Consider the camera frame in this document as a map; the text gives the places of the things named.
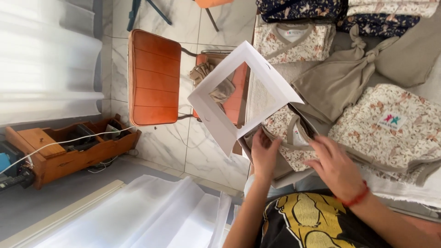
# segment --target yellow graphic print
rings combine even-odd
[[[268,229],[267,210],[274,208],[283,215],[287,229],[304,248],[355,248],[345,240],[337,239],[342,233],[338,223],[338,211],[346,213],[343,205],[333,197],[294,193],[285,195],[267,205],[264,212],[262,234]]]

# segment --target navy floral fabric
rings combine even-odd
[[[267,23],[298,19],[343,20],[348,0],[257,0],[262,19]]]
[[[349,33],[355,24],[359,25],[359,34],[362,36],[377,36],[389,38],[401,37],[409,28],[419,22],[418,16],[395,14],[358,14],[347,16],[337,22],[339,32]]]

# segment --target white gift box lid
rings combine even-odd
[[[274,97],[275,102],[271,106],[267,106],[265,110],[244,126],[237,128],[212,100],[209,93],[243,62],[250,67],[251,71]],[[290,102],[303,103],[300,96],[282,75],[247,41],[234,49],[202,80],[188,96],[188,101],[190,101],[211,136],[228,157],[236,140],[263,120]]]

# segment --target human hand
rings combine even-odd
[[[253,158],[254,174],[256,179],[269,181],[273,178],[276,167],[277,149],[281,139],[271,141],[262,128],[254,134],[251,157]]]
[[[351,201],[365,189],[357,166],[335,141],[316,136],[310,141],[310,146],[314,148],[319,160],[305,161],[305,164],[317,171],[336,197]]]

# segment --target black t-shirt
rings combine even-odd
[[[269,199],[256,248],[390,248],[329,190]]]

